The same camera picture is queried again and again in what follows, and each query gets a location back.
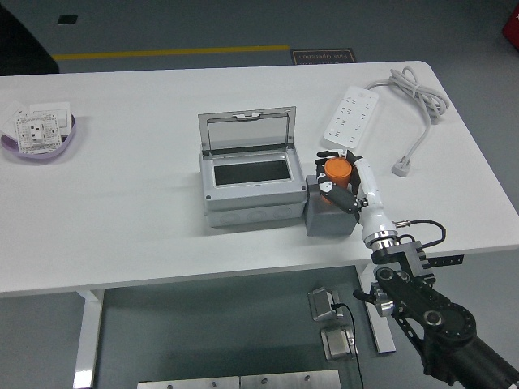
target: white power strip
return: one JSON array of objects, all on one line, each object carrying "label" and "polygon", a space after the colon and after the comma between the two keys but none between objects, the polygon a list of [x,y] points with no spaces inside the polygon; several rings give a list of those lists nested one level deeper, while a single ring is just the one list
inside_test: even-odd
[{"label": "white power strip", "polygon": [[378,100],[375,92],[349,87],[323,137],[341,146],[356,148]]}]

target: orange object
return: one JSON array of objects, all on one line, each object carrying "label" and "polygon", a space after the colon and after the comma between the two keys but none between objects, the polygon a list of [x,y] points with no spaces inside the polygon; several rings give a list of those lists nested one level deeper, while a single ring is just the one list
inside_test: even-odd
[{"label": "orange object", "polygon": [[324,172],[338,186],[348,189],[351,176],[351,165],[344,158],[332,158],[324,164]]}]

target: power plug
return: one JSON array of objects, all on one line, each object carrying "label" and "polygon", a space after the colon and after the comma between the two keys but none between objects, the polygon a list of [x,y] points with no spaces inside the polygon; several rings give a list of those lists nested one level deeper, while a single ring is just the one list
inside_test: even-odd
[{"label": "power plug", "polygon": [[399,177],[407,177],[409,170],[411,169],[411,159],[405,158],[404,156],[395,162],[392,166],[391,171]]}]

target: robotic arm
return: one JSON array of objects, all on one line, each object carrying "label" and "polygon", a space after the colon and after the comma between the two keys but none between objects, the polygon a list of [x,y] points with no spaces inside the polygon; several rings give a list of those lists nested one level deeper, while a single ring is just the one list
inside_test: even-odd
[{"label": "robotic arm", "polygon": [[[402,243],[397,227],[410,222],[393,223],[384,207],[370,165],[350,151],[331,150],[317,154],[317,178],[321,194],[340,209],[354,213],[362,225],[362,239],[372,249],[371,259],[379,265],[376,282],[369,294],[354,291],[354,296],[374,304],[380,316],[393,316],[422,358],[423,373],[453,385],[459,381],[469,389],[517,389],[519,371],[476,335],[474,316],[432,288],[434,266],[442,261],[426,258],[420,241]],[[352,191],[337,186],[326,176],[328,157],[346,158],[353,166]],[[398,271],[389,263],[400,264]],[[423,328],[420,338],[410,324]]]}]

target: transparent lid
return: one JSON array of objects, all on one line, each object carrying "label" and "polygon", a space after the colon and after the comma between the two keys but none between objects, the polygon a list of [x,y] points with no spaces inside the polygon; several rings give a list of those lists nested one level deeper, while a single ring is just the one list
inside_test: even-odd
[{"label": "transparent lid", "polygon": [[202,150],[268,148],[294,143],[295,107],[199,115]]}]

